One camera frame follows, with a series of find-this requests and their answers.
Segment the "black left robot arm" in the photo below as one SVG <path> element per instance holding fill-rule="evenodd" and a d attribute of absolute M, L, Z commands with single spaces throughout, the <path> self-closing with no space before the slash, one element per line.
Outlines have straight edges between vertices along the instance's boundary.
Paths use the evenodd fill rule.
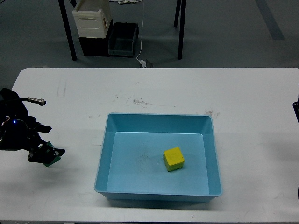
<path fill-rule="evenodd" d="M 52 129 L 29 116 L 23 102 L 46 105 L 44 99 L 21 98 L 10 89 L 0 91 L 0 149 L 2 151 L 28 151 L 28 161 L 42 163 L 46 167 L 56 163 L 65 153 L 44 141 L 39 133 L 49 133 Z"/>

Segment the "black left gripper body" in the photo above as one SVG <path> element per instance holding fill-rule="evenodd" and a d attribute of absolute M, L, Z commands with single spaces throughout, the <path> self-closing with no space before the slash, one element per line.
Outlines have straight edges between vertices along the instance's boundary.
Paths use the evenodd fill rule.
<path fill-rule="evenodd" d="M 41 145 L 39 128 L 41 123 L 34 117 L 23 119 L 6 117 L 0 125 L 0 149 L 4 151 L 31 151 Z"/>

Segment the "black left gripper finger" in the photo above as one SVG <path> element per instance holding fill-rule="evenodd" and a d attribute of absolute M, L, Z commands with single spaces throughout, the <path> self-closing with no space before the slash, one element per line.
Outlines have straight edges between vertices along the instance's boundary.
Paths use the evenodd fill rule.
<path fill-rule="evenodd" d="M 52 127 L 41 124 L 40 122 L 35 122 L 35 131 L 41 133 L 49 133 Z"/>
<path fill-rule="evenodd" d="M 41 144 L 28 155 L 29 162 L 56 163 L 65 153 L 65 149 L 55 148 L 51 142 Z"/>

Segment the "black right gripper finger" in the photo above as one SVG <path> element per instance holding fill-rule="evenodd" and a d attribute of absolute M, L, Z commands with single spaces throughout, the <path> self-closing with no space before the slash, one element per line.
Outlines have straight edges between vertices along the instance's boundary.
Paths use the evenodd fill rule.
<path fill-rule="evenodd" d="M 292 106 L 293 106 L 293 109 L 294 109 L 294 113 L 295 113 L 296 119 L 297 119 L 297 121 L 299 123 L 299 102 L 298 101 L 294 102 L 292 104 Z"/>

